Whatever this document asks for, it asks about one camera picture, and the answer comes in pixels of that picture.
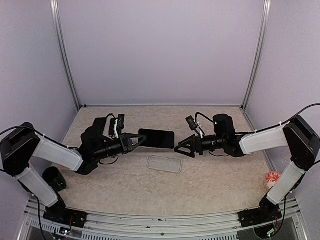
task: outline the white wall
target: white wall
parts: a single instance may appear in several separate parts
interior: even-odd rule
[[[29,121],[61,141],[76,109],[50,1],[0,0],[0,32],[0,132]],[[34,159],[33,165],[41,172],[48,163]],[[17,180],[0,172],[1,240],[14,238],[27,202],[28,195]]]
[[[59,1],[81,103],[240,106],[263,7],[263,0]]]
[[[318,0],[272,1],[270,20],[248,114],[257,129],[284,121],[320,102],[320,4]],[[302,116],[320,134],[320,107]],[[290,161],[287,148],[267,152],[280,172]],[[319,239],[320,165],[296,190],[311,239]]]

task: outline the smartphone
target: smartphone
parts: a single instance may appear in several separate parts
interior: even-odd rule
[[[174,149],[175,133],[173,131],[162,131],[153,129],[139,129],[139,135],[145,135],[146,141],[141,147],[157,148],[157,149]]]

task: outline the beige table surface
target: beige table surface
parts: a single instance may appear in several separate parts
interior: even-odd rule
[[[137,134],[140,128],[174,131],[177,143],[193,134],[185,118],[196,112],[210,118],[225,113],[233,117],[236,131],[250,130],[236,107],[88,107],[77,114],[63,143],[79,147],[80,135],[86,128],[95,118],[109,113],[125,114],[124,133]],[[210,122],[201,116],[198,120],[207,135],[214,134]],[[106,136],[108,129],[109,123],[104,132]],[[182,160],[181,173],[148,169],[150,156]],[[264,179],[269,171],[262,152],[241,158],[214,157],[206,152],[190,158],[170,149],[151,148],[138,148],[120,155],[117,163],[100,165],[87,176],[59,168],[67,182],[67,189],[60,195],[68,207],[138,216],[200,215],[256,207],[267,192]]]

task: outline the robotic arm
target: robotic arm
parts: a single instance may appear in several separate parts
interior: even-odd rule
[[[186,118],[191,130],[199,128],[192,116]],[[175,152],[194,158],[195,153],[223,149],[238,158],[257,151],[289,147],[291,162],[280,179],[263,197],[259,208],[239,212],[242,227],[253,226],[281,218],[279,203],[302,181],[306,172],[314,166],[320,149],[320,138],[301,116],[287,124],[279,124],[253,133],[236,133],[233,120],[226,114],[213,117],[215,135],[192,135],[174,149]]]
[[[107,118],[97,118],[93,126],[82,135],[80,148],[66,147],[40,135],[31,123],[25,122],[0,142],[3,170],[15,177],[29,192],[33,193],[46,206],[45,219],[69,225],[70,219],[76,227],[84,226],[86,213],[66,209],[57,192],[35,171],[29,163],[31,157],[41,158],[64,166],[81,175],[88,175],[98,167],[102,159],[134,151],[147,138],[144,135],[122,133],[124,115],[116,118],[114,129],[117,138],[103,136]]]

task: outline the black cup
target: black cup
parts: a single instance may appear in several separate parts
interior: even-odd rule
[[[42,178],[56,192],[60,192],[67,187],[64,176],[62,176],[61,172],[55,166],[47,168],[43,172]]]

